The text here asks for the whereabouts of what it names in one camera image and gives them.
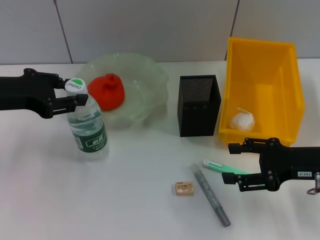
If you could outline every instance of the green highlighter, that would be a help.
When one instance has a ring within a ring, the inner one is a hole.
[[[223,165],[223,164],[215,162],[215,161],[204,160],[202,162],[202,166],[204,166],[208,169],[217,171],[219,173],[249,174],[248,172],[241,171],[241,170],[236,169],[234,167]]]

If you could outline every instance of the yellow plastic bin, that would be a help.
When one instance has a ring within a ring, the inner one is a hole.
[[[253,114],[251,132],[230,128],[230,120],[244,109]],[[218,137],[226,143],[245,138],[279,138],[294,143],[305,102],[293,43],[230,37],[226,82]]]

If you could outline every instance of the black mesh pen holder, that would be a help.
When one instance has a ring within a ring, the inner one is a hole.
[[[212,136],[220,104],[216,75],[181,76],[178,99],[180,137]]]

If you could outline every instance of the plastic bottle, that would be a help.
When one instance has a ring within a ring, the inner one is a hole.
[[[87,94],[86,83],[80,78],[70,79],[64,86],[68,96]],[[77,106],[67,114],[68,123],[78,148],[90,159],[100,159],[108,152],[108,138],[101,109],[88,94],[85,106]]]

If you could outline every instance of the tile grout line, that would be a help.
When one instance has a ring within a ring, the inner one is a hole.
[[[235,23],[236,23],[236,18],[237,18],[237,14],[238,14],[239,4],[240,4],[240,0],[238,0],[238,2],[237,2],[237,4],[236,4],[235,13],[234,13],[234,18],[233,18],[233,23],[232,23],[231,32],[230,32],[230,37],[232,37],[232,33],[234,32],[234,26],[235,26]],[[228,49],[225,51],[224,60],[227,60],[227,52],[228,52]]]
[[[73,64],[74,61],[72,60],[72,56],[71,56],[71,52],[70,52],[70,49],[69,49],[69,44],[68,44],[68,41],[67,41],[65,29],[64,29],[64,26],[63,26],[62,21],[61,21],[61,17],[60,17],[60,12],[59,12],[59,9],[58,9],[57,0],[53,0],[53,3],[54,3],[54,5],[55,5],[56,13],[57,13],[58,18],[59,18],[59,22],[60,22],[62,34],[63,34],[63,37],[64,37],[64,42],[65,42],[65,45],[66,45],[66,49],[68,50],[68,54],[69,54],[70,61],[71,61],[71,63]]]

